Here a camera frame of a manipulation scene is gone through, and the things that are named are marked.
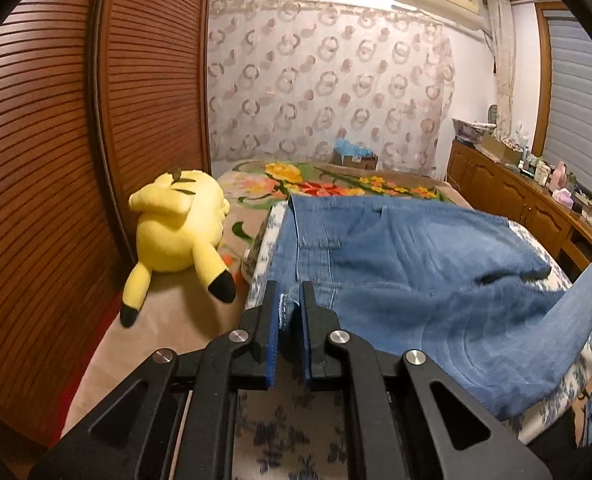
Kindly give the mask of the blue denim jeans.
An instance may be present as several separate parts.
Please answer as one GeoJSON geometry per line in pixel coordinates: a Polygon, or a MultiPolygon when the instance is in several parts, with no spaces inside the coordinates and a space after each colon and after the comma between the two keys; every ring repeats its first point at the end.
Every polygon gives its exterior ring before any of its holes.
{"type": "Polygon", "coordinates": [[[552,393],[592,331],[592,263],[561,292],[505,218],[437,200],[293,196],[268,277],[288,330],[302,283],[375,349],[424,351],[491,414],[552,393]]]}

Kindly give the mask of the blue floral white quilt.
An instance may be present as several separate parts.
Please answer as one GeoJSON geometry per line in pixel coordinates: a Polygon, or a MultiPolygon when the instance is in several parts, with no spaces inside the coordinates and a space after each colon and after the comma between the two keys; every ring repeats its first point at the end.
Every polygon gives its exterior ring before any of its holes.
{"type": "MultiPolygon", "coordinates": [[[[592,332],[559,386],[503,425],[521,443],[573,437],[572,404],[592,387],[592,332]]],[[[277,360],[277,383],[267,392],[238,393],[233,477],[236,479],[346,479],[347,449],[341,395],[312,392],[297,367],[277,360]]]]}

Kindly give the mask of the floral beige bed blanket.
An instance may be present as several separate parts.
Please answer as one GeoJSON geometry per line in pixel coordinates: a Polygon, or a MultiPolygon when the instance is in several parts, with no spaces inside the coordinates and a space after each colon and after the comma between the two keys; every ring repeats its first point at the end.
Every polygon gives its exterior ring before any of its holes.
{"type": "Polygon", "coordinates": [[[231,205],[219,252],[235,278],[233,304],[212,298],[192,269],[155,275],[134,325],[125,328],[113,320],[106,328],[69,405],[66,430],[72,429],[154,350],[195,351],[233,330],[245,308],[260,245],[268,239],[264,223],[272,207],[284,203],[290,195],[442,197],[460,206],[467,204],[446,182],[321,162],[247,160],[227,170],[218,182],[231,205]]]}

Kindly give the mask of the yellow Pikachu plush toy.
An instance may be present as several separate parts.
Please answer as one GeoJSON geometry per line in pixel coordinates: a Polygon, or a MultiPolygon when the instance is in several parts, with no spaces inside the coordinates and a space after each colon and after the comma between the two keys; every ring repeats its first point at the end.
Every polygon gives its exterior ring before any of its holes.
{"type": "Polygon", "coordinates": [[[155,273],[193,268],[212,297],[234,301],[235,280],[218,253],[230,203],[217,180],[204,171],[172,170],[132,193],[128,206],[139,215],[138,261],[122,292],[122,327],[136,322],[155,273]]]}

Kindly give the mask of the wooden sideboard cabinet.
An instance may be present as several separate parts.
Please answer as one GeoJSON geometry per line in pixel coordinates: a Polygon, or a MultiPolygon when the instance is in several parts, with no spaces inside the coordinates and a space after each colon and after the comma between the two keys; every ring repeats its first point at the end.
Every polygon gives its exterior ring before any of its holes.
{"type": "Polygon", "coordinates": [[[592,227],[542,186],[460,141],[453,141],[446,180],[468,204],[524,226],[575,280],[592,262],[592,227]]]}

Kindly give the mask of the cardboard box with blue bag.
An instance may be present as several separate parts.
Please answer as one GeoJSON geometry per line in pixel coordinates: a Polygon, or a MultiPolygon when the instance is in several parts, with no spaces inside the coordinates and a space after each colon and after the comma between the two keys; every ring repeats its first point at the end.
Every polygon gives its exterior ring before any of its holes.
{"type": "Polygon", "coordinates": [[[375,170],[378,157],[369,148],[353,144],[346,139],[337,139],[334,144],[331,163],[354,169],[375,170]]]}

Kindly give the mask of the pink bottle on cabinet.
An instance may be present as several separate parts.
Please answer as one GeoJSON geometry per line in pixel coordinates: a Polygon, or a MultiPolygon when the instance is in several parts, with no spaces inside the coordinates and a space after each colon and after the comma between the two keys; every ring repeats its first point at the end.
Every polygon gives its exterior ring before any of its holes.
{"type": "Polygon", "coordinates": [[[550,184],[548,188],[550,192],[555,192],[561,190],[567,185],[567,166],[561,160],[558,162],[557,166],[554,168],[552,174],[550,175],[550,184]]]}

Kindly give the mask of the cardboard box on cabinet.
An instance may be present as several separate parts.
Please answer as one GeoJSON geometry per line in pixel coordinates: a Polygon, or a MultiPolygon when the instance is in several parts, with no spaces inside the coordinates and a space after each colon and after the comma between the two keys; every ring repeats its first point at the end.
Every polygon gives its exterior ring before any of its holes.
{"type": "Polygon", "coordinates": [[[486,156],[495,158],[498,162],[504,162],[504,164],[514,166],[518,165],[522,155],[520,148],[515,150],[515,148],[507,145],[502,140],[498,140],[497,137],[491,133],[486,133],[482,136],[477,148],[479,151],[486,154],[486,156]]]}

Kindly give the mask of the grey window blind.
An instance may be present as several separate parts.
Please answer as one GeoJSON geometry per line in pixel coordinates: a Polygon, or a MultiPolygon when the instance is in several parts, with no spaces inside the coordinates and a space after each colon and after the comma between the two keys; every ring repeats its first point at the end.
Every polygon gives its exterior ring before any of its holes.
{"type": "Polygon", "coordinates": [[[592,40],[569,11],[543,12],[550,34],[550,111],[543,156],[592,194],[592,40]]]}

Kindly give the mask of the brown louvered wardrobe door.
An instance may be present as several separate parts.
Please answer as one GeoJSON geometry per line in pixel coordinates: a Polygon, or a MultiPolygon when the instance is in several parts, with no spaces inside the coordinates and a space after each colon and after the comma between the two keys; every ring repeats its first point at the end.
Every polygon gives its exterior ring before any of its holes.
{"type": "Polygon", "coordinates": [[[17,0],[0,21],[0,421],[47,445],[136,260],[128,196],[209,165],[207,0],[17,0]]]}

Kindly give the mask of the circle patterned sheer curtain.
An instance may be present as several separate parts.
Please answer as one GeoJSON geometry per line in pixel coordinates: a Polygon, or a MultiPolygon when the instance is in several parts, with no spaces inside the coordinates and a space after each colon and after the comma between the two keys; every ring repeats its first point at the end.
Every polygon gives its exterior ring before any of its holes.
{"type": "Polygon", "coordinates": [[[429,176],[451,105],[444,26],[422,12],[308,0],[215,0],[207,36],[214,162],[327,162],[340,143],[429,176]]]}

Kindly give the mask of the beige side curtain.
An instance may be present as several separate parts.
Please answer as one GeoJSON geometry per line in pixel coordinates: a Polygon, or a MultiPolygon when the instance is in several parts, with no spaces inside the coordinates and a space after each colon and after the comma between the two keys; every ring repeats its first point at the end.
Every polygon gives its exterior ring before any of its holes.
{"type": "Polygon", "coordinates": [[[512,135],[512,94],[515,87],[516,37],[508,0],[486,0],[492,32],[496,81],[496,130],[500,139],[512,135]]]}

